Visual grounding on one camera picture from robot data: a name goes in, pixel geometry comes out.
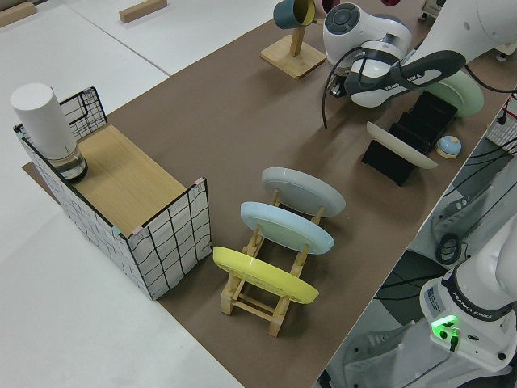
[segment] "brown table mat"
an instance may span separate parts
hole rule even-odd
[[[430,21],[417,20],[417,2],[387,8],[364,1],[369,13],[392,13],[418,43]],[[208,179],[214,245],[241,250],[251,231],[241,222],[240,204],[268,202],[261,185],[267,167],[289,167],[318,177],[346,198],[342,214],[322,221],[335,240],[326,255],[310,256],[301,278],[320,291],[310,305],[292,303],[279,338],[267,322],[243,310],[219,311],[226,272],[207,258],[159,302],[244,386],[311,387],[452,181],[505,95],[485,93],[475,116],[456,119],[447,133],[464,150],[439,166],[416,169],[398,187],[360,159],[370,137],[366,121],[387,129],[416,101],[416,92],[380,108],[349,99],[327,99],[329,128],[321,118],[322,88],[330,64],[301,80],[262,60],[260,51],[291,32],[273,22],[245,34],[109,115],[109,121],[181,182]],[[324,52],[322,27],[307,27],[305,42]],[[494,52],[471,64],[495,86],[516,84],[515,59]],[[102,85],[99,85],[102,98]],[[294,254],[264,244],[259,258],[288,270]]]

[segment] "cream plate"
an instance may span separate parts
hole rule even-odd
[[[415,166],[426,170],[438,166],[438,164],[430,160],[426,155],[420,154],[415,148],[407,145],[402,140],[396,138],[391,133],[384,131],[381,127],[371,123],[370,121],[366,123],[366,130],[375,141],[378,141],[384,147],[392,150],[395,154]]]

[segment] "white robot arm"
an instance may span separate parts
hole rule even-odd
[[[486,51],[517,40],[515,0],[447,0],[420,46],[395,19],[352,3],[333,8],[323,28],[329,62],[337,65],[331,94],[364,107],[449,77]],[[342,56],[353,50],[345,58]]]
[[[431,325],[431,340],[489,371],[504,368],[517,347],[513,302],[517,300],[517,216],[471,259],[428,281],[420,306]]]

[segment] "teal mug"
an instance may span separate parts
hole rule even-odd
[[[316,9],[313,0],[283,0],[273,10],[276,25],[283,30],[308,26],[314,21]]]

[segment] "plate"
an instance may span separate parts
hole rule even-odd
[[[309,244],[310,254],[321,255],[334,245],[332,236],[318,225],[273,205],[244,202],[241,219],[251,230],[259,226],[264,238],[294,251],[302,252]]]
[[[213,261],[236,277],[294,302],[307,304],[319,294],[312,285],[296,276],[232,249],[214,247]]]
[[[391,133],[384,131],[381,127],[371,123],[370,121],[366,123],[366,130],[375,141],[378,141],[384,147],[392,150],[395,154],[415,166],[426,170],[438,166],[438,164],[429,159],[426,155],[420,154],[415,148],[407,145],[402,140],[396,138]]]
[[[284,167],[269,167],[262,173],[262,185],[273,194],[280,190],[280,203],[298,212],[315,216],[321,207],[323,217],[341,213],[347,204],[332,186],[304,172]]]
[[[423,90],[455,106],[458,109],[457,117],[476,114],[485,103],[481,88],[463,71],[458,71],[448,78],[425,86]]]

